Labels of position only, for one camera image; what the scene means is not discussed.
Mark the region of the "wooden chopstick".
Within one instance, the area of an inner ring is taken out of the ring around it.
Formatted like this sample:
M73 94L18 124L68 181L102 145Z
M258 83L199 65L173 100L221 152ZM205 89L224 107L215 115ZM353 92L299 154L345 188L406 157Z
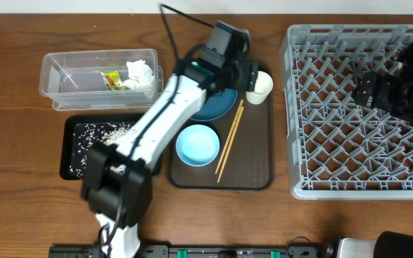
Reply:
M234 141L234 138L235 138L235 135L236 135L236 132L237 132L237 129L238 129L239 122L240 122L240 120L241 120L243 111L244 111L244 108L242 107L242 112L241 112L241 114L240 114L239 120L237 121L236 128L235 128L234 131L233 131L231 142L230 142L230 144L228 145L228 149L227 149L226 156L225 156L225 161L224 161L223 164L221 165L220 171L218 172L219 175L218 175L218 178L217 178L217 183L219 183L219 182L221 181L221 179L222 179L222 174L223 174L224 168L225 168L225 166L226 166L226 163L227 163L227 160L228 160L228 157L229 157L229 153L230 153L230 151L231 151L231 149L232 149L232 144L233 144L233 141Z
M222 153L221 153L220 158L219 158L219 162L217 164L217 168L216 168L216 171L215 171L216 174L218 174L218 172L220 171L221 165L225 161L225 156L226 156L226 152L227 152L227 149L228 149L228 145L231 142L233 131L236 128L237 121L239 120L240 114L242 112L243 102L244 102L244 100L240 100L240 102L239 102L237 112L235 114L235 117L234 117L234 120L232 122L231 128L229 129L229 133L227 135L226 142L224 144Z

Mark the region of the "white paper cup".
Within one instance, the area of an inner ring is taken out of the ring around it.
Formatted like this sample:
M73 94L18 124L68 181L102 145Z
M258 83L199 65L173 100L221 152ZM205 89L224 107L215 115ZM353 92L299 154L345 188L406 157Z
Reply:
M253 105L259 105L265 101L273 88L273 80L268 73L259 71L255 82L255 89L246 92L246 99Z

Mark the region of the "dark blue plate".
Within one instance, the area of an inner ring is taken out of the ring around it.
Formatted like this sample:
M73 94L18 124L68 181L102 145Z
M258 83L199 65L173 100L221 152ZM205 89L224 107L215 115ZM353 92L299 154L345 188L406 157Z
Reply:
M238 96L238 91L225 89L211 96L203 105L201 110L193 114L190 119L194 121L206 122L216 120L227 114L234 106Z

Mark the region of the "light blue bowl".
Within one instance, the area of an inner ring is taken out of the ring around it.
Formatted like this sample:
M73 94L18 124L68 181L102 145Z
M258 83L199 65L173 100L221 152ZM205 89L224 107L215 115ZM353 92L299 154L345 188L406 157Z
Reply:
M206 125L184 128L175 143L178 157L189 166L200 167L211 163L219 153L219 136Z

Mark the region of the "white napkin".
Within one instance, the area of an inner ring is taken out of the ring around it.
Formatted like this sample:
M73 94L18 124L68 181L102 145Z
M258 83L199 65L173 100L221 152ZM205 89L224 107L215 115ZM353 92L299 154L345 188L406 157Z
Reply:
M129 90L150 90L153 87L153 70L142 59L134 62L126 62L128 79L123 84Z

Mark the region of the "yellow orange snack wrapper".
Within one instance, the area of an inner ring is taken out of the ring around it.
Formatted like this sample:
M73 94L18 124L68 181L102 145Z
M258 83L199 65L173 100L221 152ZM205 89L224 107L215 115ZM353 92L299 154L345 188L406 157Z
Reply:
M103 71L100 73L103 77L105 86L109 90L125 90L126 86L123 84L123 81L120 78L120 75L117 70L115 71Z

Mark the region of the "leftover rice pile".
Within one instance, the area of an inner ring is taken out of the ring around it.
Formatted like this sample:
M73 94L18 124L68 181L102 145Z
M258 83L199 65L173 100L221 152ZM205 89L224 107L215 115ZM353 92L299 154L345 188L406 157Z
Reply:
M73 179L82 179L87 167L88 151L95 143L111 144L133 127L134 122L79 123L73 129L70 164L67 171Z

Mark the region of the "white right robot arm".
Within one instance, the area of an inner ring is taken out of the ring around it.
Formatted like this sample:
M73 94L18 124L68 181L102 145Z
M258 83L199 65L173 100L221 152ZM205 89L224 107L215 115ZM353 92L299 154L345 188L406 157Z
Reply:
M354 90L358 105L369 100L373 107L413 123L413 77L371 72ZM321 257L413 257L413 226L410 232L385 229L374 238L344 236L324 246Z

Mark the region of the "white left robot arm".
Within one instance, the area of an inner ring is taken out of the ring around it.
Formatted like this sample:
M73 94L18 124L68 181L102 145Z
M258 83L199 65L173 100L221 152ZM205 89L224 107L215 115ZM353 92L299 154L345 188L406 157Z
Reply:
M141 119L111 144L96 143L87 155L81 197L100 223L101 257L134 257L137 224L152 199L152 173L181 126L220 90L251 91L259 63L234 60L216 67L180 59L166 89Z

